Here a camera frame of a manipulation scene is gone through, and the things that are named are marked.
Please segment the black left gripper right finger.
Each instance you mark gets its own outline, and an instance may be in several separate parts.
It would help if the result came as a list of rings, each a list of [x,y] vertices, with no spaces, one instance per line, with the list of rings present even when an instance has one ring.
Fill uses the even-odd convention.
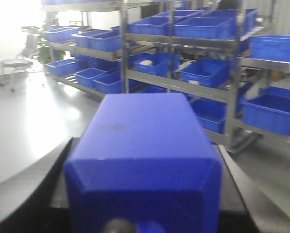
[[[266,217],[268,216],[267,197],[258,190],[253,182],[245,175],[230,157],[223,145],[217,145],[216,148],[223,159],[225,167],[243,203],[244,209],[249,214],[258,231],[267,233],[269,231],[266,222]]]

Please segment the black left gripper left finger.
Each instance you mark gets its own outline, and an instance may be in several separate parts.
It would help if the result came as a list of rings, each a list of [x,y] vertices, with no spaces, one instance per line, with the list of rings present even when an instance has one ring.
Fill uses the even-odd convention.
[[[51,203],[73,143],[67,137],[27,168],[0,183],[0,233],[19,232],[25,220]]]

